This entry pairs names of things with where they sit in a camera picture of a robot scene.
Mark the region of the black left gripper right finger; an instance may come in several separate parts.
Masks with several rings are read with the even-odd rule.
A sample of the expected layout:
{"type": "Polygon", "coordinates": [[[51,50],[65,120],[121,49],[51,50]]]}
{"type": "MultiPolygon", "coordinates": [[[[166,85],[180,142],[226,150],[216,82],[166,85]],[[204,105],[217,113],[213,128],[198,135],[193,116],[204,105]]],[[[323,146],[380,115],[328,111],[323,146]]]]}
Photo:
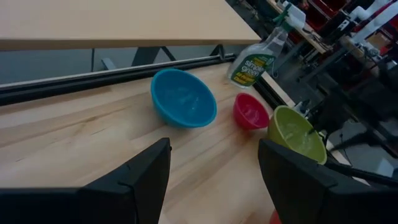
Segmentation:
{"type": "Polygon", "coordinates": [[[321,165],[268,139],[258,160],[282,224],[398,224],[398,180],[321,165]]]}

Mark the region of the short black table edge rail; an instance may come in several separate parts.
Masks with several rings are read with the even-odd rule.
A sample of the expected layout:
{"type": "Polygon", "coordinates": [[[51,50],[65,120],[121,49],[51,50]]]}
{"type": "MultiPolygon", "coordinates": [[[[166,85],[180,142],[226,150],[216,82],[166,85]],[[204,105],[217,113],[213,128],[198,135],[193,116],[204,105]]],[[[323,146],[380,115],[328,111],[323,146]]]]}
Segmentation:
{"type": "Polygon", "coordinates": [[[260,77],[253,87],[273,110],[281,105],[287,106],[289,100],[283,99],[285,92],[269,75],[260,77]]]}

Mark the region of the long black table edge rail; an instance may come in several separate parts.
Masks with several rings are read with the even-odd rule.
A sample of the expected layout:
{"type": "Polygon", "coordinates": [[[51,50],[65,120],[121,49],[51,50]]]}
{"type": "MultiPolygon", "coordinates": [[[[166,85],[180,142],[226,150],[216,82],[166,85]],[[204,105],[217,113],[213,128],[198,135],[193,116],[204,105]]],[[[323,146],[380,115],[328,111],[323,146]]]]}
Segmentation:
{"type": "Polygon", "coordinates": [[[157,72],[168,68],[189,70],[193,68],[232,62],[235,58],[235,54],[226,54],[225,58],[221,58],[219,55],[216,55],[71,75],[63,78],[58,77],[45,80],[36,80],[27,83],[12,83],[10,85],[4,85],[0,87],[0,106],[23,103],[26,101],[48,98],[51,96],[64,95],[68,93],[99,88],[102,86],[150,78],[153,77],[157,72]]]}

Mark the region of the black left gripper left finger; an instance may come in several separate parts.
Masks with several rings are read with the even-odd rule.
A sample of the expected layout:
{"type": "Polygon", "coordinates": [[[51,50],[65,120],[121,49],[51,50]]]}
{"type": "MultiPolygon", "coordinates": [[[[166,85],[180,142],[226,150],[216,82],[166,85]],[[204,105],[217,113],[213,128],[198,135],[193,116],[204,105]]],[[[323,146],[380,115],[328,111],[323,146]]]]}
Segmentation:
{"type": "Polygon", "coordinates": [[[0,188],[0,224],[158,224],[171,150],[161,138],[82,187],[0,188]]]}

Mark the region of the green bowl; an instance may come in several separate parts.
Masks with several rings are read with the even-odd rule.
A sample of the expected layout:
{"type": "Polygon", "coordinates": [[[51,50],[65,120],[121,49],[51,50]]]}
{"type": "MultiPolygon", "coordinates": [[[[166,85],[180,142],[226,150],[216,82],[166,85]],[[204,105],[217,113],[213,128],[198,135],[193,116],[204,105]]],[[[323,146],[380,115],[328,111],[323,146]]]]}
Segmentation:
{"type": "Polygon", "coordinates": [[[269,121],[268,138],[286,148],[306,156],[319,164],[327,161],[326,147],[311,123],[288,106],[278,106],[269,121]]]}

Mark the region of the small red bowl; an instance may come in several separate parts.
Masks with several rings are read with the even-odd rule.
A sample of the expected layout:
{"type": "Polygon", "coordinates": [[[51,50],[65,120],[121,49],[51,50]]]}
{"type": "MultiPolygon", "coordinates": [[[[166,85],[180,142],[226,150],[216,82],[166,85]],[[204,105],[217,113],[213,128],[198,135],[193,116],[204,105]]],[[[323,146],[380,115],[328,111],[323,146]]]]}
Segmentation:
{"type": "Polygon", "coordinates": [[[237,125],[245,130],[267,128],[270,120],[265,107],[247,93],[239,93],[235,97],[233,117],[237,125]]]}

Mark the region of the white tube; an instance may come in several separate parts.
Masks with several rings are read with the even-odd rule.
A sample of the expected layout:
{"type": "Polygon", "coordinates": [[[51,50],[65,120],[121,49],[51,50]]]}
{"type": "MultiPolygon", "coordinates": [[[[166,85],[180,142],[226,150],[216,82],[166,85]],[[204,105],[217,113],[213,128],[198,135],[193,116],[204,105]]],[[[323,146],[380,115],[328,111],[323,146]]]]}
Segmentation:
{"type": "Polygon", "coordinates": [[[366,38],[398,15],[398,0],[390,0],[370,16],[370,21],[350,39],[353,44],[364,44],[366,38]]]}

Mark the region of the red storage bins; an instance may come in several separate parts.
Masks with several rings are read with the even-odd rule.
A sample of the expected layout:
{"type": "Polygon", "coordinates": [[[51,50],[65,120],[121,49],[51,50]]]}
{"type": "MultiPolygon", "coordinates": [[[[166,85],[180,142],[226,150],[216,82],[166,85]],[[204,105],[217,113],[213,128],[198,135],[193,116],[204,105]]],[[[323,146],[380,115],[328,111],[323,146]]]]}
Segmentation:
{"type": "Polygon", "coordinates": [[[308,0],[308,9],[305,11],[306,23],[312,29],[319,31],[349,2],[351,0],[308,0]]]}

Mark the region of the blue bowl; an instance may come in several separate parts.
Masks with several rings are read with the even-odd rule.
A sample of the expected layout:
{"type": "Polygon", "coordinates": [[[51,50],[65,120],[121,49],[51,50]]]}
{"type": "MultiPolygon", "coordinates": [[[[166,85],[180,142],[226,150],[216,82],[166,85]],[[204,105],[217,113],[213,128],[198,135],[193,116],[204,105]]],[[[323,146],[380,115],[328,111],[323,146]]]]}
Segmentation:
{"type": "Polygon", "coordinates": [[[150,83],[157,114],[178,128],[201,128],[214,121],[217,104],[214,95],[198,77],[176,68],[157,72],[150,83]]]}

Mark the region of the light wooden table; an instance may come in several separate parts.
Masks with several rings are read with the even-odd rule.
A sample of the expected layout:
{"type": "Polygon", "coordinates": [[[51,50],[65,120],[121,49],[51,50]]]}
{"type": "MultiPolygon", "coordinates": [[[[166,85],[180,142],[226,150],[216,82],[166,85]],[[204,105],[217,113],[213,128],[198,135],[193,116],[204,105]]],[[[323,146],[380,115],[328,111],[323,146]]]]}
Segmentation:
{"type": "Polygon", "coordinates": [[[0,52],[259,41],[226,0],[0,0],[0,52]]]}

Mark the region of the large red bowl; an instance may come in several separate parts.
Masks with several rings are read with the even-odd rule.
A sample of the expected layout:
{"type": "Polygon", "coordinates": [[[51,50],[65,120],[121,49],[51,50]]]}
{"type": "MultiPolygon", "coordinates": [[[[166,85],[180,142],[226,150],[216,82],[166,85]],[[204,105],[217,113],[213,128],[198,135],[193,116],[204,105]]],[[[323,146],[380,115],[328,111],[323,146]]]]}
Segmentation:
{"type": "Polygon", "coordinates": [[[269,219],[269,224],[282,224],[279,215],[277,213],[277,210],[274,210],[271,214],[271,217],[269,219]]]}

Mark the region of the clear green-label spray bottle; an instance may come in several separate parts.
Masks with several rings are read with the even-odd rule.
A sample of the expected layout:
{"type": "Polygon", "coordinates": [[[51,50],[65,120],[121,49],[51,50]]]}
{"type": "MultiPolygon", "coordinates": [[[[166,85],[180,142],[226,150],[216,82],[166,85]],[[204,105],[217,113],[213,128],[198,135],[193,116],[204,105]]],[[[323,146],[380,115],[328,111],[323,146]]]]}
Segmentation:
{"type": "Polygon", "coordinates": [[[263,41],[246,47],[228,69],[228,78],[241,88],[252,86],[281,53],[289,32],[305,27],[306,15],[291,2],[284,1],[283,11],[273,21],[276,28],[263,41]]]}

